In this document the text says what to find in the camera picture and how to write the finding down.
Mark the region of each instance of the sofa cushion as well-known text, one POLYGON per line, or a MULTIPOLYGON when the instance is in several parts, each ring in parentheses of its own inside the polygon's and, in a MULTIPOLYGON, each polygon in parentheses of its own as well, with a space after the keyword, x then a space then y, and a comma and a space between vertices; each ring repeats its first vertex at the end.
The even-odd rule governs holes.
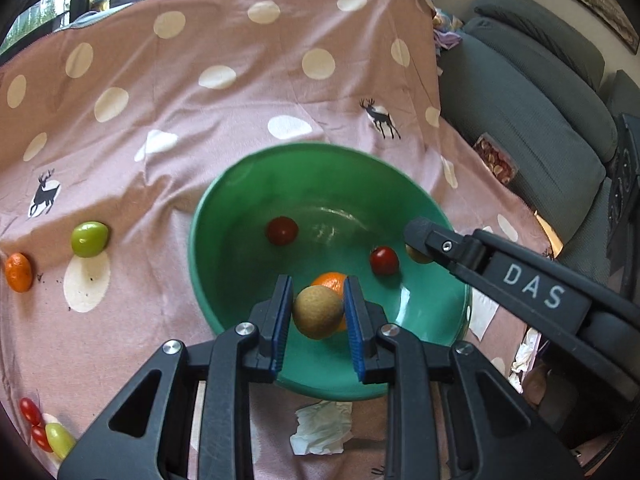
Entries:
POLYGON ((536 85, 602 162, 613 158, 618 145, 613 118, 573 70, 526 34, 491 18, 473 18, 463 30, 502 54, 536 85))
POLYGON ((566 243, 580 227, 605 171, 591 147, 509 61, 473 36, 443 52, 442 116, 467 142, 489 133, 520 171, 509 184, 566 243))
POLYGON ((640 117, 640 88, 624 70, 616 72, 607 108, 615 118, 620 114, 640 117))
POLYGON ((611 180, 606 178, 587 218, 558 256, 561 264, 603 285, 607 284, 610 271, 610 263, 607 260, 607 237, 609 237, 607 205, 610 190, 611 180))
POLYGON ((534 0, 476 0, 476 13, 517 28, 549 49, 597 90, 604 73, 600 51, 580 32, 534 0))

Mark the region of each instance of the green tomato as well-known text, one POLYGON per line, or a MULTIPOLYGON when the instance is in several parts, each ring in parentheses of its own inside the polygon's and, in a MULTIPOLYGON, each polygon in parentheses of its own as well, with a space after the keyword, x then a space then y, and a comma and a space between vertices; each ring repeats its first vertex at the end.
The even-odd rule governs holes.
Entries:
POLYGON ((60 460, 64 460, 76 445, 76 440, 62 424, 56 422, 47 424, 44 430, 51 449, 60 460))
POLYGON ((109 239, 109 228, 100 222, 85 222, 71 233, 71 248, 76 256, 93 258, 102 252, 109 239))

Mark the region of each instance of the bowl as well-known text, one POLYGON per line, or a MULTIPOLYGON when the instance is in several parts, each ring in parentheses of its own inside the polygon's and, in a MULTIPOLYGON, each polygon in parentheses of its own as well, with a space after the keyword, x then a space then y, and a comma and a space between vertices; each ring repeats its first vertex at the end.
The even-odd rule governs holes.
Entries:
MULTIPOLYGON (((357 276, 366 300, 382 305, 389 321, 424 341, 451 345, 465 330, 468 287, 443 267, 417 264, 406 254, 402 231, 417 216, 450 228, 424 190, 365 153, 307 142, 249 155, 210 185, 193 218, 188 259, 202 313, 219 334, 270 298, 279 274, 292 276, 297 294, 334 270, 357 276), (278 216, 299 227, 286 246, 265 236, 278 216), (396 251, 398 274, 372 273, 369 254, 376 246, 396 251)), ((325 400, 386 392, 386 384, 358 382, 346 332, 311 340, 293 322, 278 383, 325 400)))

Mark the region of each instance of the triangular cutout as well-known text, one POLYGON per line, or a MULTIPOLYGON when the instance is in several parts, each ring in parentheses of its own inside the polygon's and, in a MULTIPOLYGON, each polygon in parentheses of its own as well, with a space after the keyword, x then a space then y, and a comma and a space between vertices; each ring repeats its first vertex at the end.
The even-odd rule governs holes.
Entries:
POLYGON ((141 438, 146 433, 162 372, 152 370, 109 421, 109 429, 141 438))
POLYGON ((478 387, 495 438, 514 436, 529 427, 526 415, 489 374, 478 374, 478 387))

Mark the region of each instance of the silver bolt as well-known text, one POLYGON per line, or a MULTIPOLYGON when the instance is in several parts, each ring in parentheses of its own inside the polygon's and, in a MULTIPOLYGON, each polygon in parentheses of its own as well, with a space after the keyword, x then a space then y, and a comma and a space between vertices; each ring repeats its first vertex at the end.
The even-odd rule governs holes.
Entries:
POLYGON ((380 332, 382 332, 382 335, 386 335, 387 337, 394 337, 400 333, 400 327, 393 323, 387 323, 382 326, 380 332))
POLYGON ((171 339, 162 345, 162 351, 167 355, 177 354, 182 349, 180 341, 171 339))
POLYGON ((236 325, 236 333, 238 335, 249 335, 254 333, 255 326, 253 323, 249 323, 248 321, 244 321, 236 325))
POLYGON ((456 343, 456 352, 460 355, 469 355, 474 351, 474 346, 466 341, 460 341, 456 343))

